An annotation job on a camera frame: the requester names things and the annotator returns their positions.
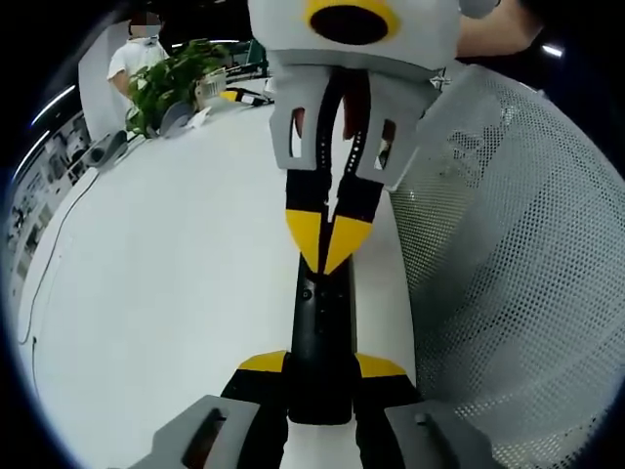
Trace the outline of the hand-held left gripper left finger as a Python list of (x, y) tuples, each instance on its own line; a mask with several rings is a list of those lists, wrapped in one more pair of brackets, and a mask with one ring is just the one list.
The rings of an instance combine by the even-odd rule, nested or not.
[(241, 363), (219, 396), (207, 395), (158, 429), (134, 468), (278, 468), (288, 438), (289, 384), (281, 350)]

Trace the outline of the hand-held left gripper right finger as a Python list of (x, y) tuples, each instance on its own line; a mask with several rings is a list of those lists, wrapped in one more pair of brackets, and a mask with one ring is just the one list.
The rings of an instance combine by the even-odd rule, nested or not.
[(357, 353), (355, 440), (364, 468), (492, 468), (490, 440), (449, 405), (423, 401), (394, 362)]

